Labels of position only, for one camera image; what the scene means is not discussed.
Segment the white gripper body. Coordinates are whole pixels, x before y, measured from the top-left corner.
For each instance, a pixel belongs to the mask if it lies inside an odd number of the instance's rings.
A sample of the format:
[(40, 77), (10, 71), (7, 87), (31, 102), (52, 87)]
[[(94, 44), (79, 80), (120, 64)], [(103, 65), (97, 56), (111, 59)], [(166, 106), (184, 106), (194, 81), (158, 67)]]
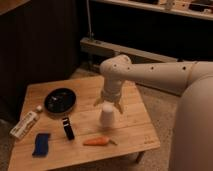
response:
[(101, 98), (104, 101), (116, 103), (120, 100), (121, 94), (120, 93), (109, 93), (109, 92), (105, 91), (104, 89), (102, 89), (101, 90)]

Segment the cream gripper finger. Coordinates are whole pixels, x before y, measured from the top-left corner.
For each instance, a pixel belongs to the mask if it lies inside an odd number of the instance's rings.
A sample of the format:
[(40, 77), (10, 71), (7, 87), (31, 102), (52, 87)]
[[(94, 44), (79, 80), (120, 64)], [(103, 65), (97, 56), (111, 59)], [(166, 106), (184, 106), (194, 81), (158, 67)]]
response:
[(101, 104), (101, 103), (103, 103), (103, 99), (102, 99), (102, 97), (98, 97), (98, 98), (95, 100), (93, 106), (97, 106), (97, 105), (99, 105), (99, 104)]
[(120, 112), (120, 114), (123, 114), (124, 108), (123, 108), (123, 104), (121, 102), (114, 103), (114, 106), (115, 106), (115, 108), (118, 109), (118, 111)]

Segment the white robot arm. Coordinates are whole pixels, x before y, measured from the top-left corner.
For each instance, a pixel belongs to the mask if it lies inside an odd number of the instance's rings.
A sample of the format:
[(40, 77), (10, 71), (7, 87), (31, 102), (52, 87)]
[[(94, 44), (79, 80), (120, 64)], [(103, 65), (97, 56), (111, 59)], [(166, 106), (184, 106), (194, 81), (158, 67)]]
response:
[(213, 171), (213, 61), (134, 63), (121, 54), (101, 62), (97, 103), (120, 112), (127, 81), (176, 98), (168, 171)]

